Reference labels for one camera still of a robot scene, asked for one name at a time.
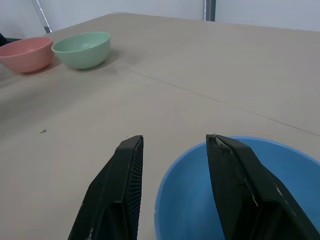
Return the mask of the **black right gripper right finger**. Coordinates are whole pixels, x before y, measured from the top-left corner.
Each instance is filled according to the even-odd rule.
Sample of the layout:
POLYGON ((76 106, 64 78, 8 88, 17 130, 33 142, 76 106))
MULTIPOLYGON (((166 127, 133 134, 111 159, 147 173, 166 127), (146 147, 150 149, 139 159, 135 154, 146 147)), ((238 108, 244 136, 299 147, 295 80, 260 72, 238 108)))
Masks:
POLYGON ((246 144, 206 136, 213 197, 227 240, 318 240, 320 233, 285 185, 246 144))

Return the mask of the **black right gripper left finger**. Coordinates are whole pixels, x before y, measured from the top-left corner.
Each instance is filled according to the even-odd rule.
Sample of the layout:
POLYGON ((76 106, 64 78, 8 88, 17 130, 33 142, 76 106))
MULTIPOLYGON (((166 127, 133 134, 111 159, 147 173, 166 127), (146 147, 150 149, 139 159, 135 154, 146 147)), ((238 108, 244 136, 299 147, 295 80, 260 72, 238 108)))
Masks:
POLYGON ((90 183, 70 240, 135 240, 142 198, 144 139, 135 135, 115 149, 90 183))

